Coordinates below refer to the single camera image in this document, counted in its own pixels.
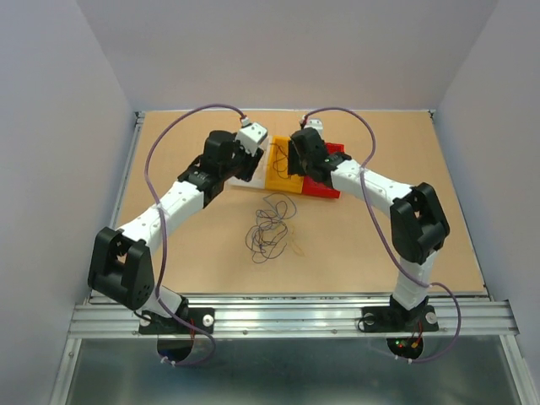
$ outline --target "tangled black wire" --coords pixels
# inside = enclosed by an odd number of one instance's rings
[[[284,149],[281,147],[281,145],[278,145],[277,143],[270,143],[270,145],[274,146],[276,151],[276,159],[272,163],[272,168],[276,170],[276,173],[278,173],[279,178],[288,180],[290,179],[290,175],[287,173],[287,163],[289,160],[289,155],[284,151]],[[280,163],[284,162],[285,167],[280,169]]]
[[[272,204],[271,197],[280,196],[283,199]],[[281,192],[275,192],[262,199],[270,206],[269,209],[258,209],[255,212],[256,224],[246,234],[246,246],[253,252],[251,259],[254,263],[264,263],[266,260],[281,256],[287,247],[284,237],[289,228],[284,222],[296,215],[296,204]]]

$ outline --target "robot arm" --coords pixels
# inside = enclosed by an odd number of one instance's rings
[[[418,285],[402,273],[391,297],[404,318],[415,317],[427,304],[427,284],[438,250],[450,233],[432,186],[410,186],[387,179],[344,153],[329,154],[320,135],[321,122],[311,120],[289,141],[289,174],[309,176],[335,190],[364,199],[360,173],[364,171],[371,204],[391,220],[391,239],[399,262]]]
[[[190,216],[207,207],[230,177],[249,181],[261,160],[259,145],[267,130],[257,123],[237,133],[212,131],[204,150],[161,198],[169,235]],[[88,284],[132,311],[146,310],[170,317],[155,298],[152,255],[161,245],[159,208],[155,204],[133,221],[114,230],[102,229],[95,238]],[[161,287],[162,301],[185,318],[187,300]]]

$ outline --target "orange block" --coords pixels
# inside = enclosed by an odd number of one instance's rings
[[[302,193],[304,177],[288,175],[289,138],[274,137],[270,143],[264,188],[278,192]]]

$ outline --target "white wall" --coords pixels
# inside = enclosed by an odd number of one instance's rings
[[[496,0],[78,0],[137,110],[435,108]]]
[[[73,0],[0,12],[0,403],[48,403],[132,109]]]
[[[540,2],[501,0],[436,115],[489,290],[540,387]]]

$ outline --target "wooden tabletop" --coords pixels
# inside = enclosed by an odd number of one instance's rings
[[[131,221],[153,203],[143,179],[151,144],[181,112],[149,112],[144,118],[117,226]],[[431,184],[450,223],[451,233],[435,261],[431,281],[457,292],[483,292],[483,280],[462,212],[446,168],[429,113],[363,111],[377,137],[369,167],[396,181]],[[298,129],[302,111],[250,111],[273,136]],[[362,161],[370,151],[367,130],[339,112],[317,116],[325,141],[344,143],[345,152]],[[177,125],[156,149],[150,177],[160,195],[203,151],[213,129],[235,132],[238,116],[207,111]],[[291,194],[298,213],[288,221],[288,246],[280,257],[255,264],[245,237],[255,223],[255,211],[265,207],[271,192],[227,187],[201,213],[189,218],[170,236],[165,286],[179,293],[376,293],[391,292],[397,270],[382,247],[365,203],[350,195],[337,200]],[[390,238],[390,221],[377,218]],[[154,255],[159,269],[161,253]]]

